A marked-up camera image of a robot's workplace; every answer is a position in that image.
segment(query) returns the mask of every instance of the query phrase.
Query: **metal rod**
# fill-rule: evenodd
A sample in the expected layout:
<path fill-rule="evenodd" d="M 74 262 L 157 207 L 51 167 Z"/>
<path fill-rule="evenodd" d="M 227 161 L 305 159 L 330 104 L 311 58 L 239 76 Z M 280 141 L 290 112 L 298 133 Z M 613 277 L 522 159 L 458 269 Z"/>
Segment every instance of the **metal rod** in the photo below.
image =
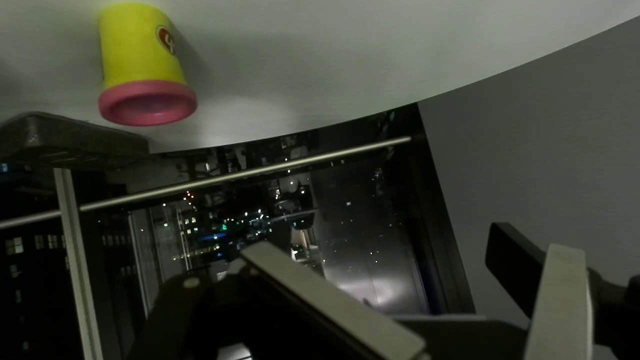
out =
<path fill-rule="evenodd" d="M 139 200 L 157 198 L 157 195 L 168 195 L 168 194 L 176 194 L 176 191 L 183 191 L 183 189 L 191 189 L 191 187 L 203 187 L 203 185 L 224 183 L 224 182 L 232 182 L 232 180 L 239 180 L 239 178 L 260 175 L 260 173 L 268 173 L 268 171 L 299 167 L 299 165 L 307 165 L 307 164 L 315 164 L 315 161 L 354 156 L 354 153 L 371 151 L 371 149 L 397 145 L 397 143 L 408 143 L 408 141 L 411 141 L 411 136 L 400 136 L 400 137 L 374 141 L 374 143 L 365 143 L 365 145 L 354 145 L 354 147 L 315 153 L 315 156 L 298 158 L 298 159 L 290 159 L 290 161 L 282 161 L 282 164 L 251 167 L 251 170 L 224 173 L 224 175 L 216 175 L 216 178 L 203 178 L 203 180 L 196 180 L 196 182 L 185 182 L 185 183 L 166 185 L 166 187 L 147 189 L 147 191 L 139 191 L 139 194 L 129 194 L 129 195 L 109 198 L 109 200 L 102 200 L 102 202 L 91 202 L 91 203 L 79 205 L 79 211 L 91 211 L 91 210 L 100 210 L 100 207 L 121 205 L 121 203 L 139 202 Z M 39 221 L 39 219 L 48 219 L 48 218 L 56 218 L 56 216 L 59 216 L 59 210 L 42 211 L 42 213 L 24 216 L 24 218 L 12 218 L 12 219 L 5 219 L 5 221 L 0 221 L 0 229 L 2 227 L 13 227 L 13 225 L 29 224 L 29 221 Z"/>
<path fill-rule="evenodd" d="M 83 357 L 102 360 L 100 329 L 95 305 L 91 295 L 90 274 L 85 266 L 85 252 L 81 242 L 79 211 L 75 203 L 75 189 L 72 171 L 68 167 L 53 167 L 56 194 L 62 211 L 63 244 L 68 253 L 68 269 L 74 287 L 79 341 Z"/>

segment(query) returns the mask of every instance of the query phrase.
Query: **yellow cylindrical container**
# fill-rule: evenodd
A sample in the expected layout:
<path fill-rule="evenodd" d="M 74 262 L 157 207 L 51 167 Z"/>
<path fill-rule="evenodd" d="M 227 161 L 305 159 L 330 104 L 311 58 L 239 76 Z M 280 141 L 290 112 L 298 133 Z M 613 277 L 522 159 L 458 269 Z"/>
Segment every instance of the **yellow cylindrical container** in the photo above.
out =
<path fill-rule="evenodd" d="M 116 3 L 100 16 L 105 119 L 128 125 L 177 122 L 196 109 L 176 58 L 169 19 L 147 3 Z"/>

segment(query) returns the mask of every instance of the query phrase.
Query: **yellow cup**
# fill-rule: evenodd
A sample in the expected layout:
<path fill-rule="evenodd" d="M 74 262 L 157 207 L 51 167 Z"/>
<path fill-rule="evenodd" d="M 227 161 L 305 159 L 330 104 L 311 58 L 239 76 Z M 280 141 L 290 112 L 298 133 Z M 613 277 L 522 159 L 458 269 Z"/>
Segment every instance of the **yellow cup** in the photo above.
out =
<path fill-rule="evenodd" d="M 105 119 L 129 125 L 177 122 L 196 109 L 176 58 L 171 22 L 147 3 L 116 3 L 100 16 Z"/>

